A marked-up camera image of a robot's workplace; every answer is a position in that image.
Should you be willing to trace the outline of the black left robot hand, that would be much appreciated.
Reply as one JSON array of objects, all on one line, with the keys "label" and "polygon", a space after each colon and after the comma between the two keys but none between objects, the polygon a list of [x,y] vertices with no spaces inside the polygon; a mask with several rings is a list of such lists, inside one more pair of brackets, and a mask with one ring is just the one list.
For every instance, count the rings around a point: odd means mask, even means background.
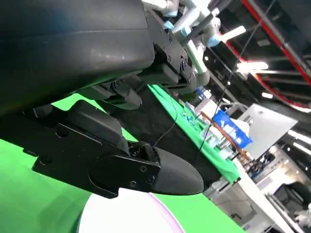
[{"label": "black left robot hand", "polygon": [[33,171],[116,198],[120,188],[186,196],[204,182],[187,161],[91,105],[141,106],[128,79],[196,88],[187,52],[140,0],[3,0],[0,137],[36,157]]}]

